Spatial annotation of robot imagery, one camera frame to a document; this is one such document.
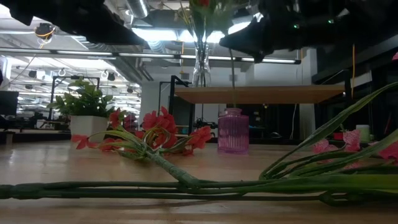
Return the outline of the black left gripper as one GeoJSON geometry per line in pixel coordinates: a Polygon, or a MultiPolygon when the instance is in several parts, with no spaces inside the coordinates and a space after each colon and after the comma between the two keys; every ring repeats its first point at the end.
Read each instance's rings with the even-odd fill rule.
{"type": "Polygon", "coordinates": [[[61,30],[86,37],[94,43],[142,45],[145,40],[124,28],[122,19],[104,1],[64,0],[59,2],[56,24],[61,30]]]}

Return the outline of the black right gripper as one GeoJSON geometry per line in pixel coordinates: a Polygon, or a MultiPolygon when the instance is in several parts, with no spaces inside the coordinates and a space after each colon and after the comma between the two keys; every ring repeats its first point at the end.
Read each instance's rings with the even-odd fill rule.
{"type": "Polygon", "coordinates": [[[249,49],[254,63],[261,63],[265,56],[275,50],[297,50],[295,39],[297,13],[291,0],[261,0],[258,9],[263,15],[262,40],[259,42],[258,24],[251,22],[245,28],[228,34],[219,44],[229,49],[249,49]]]}

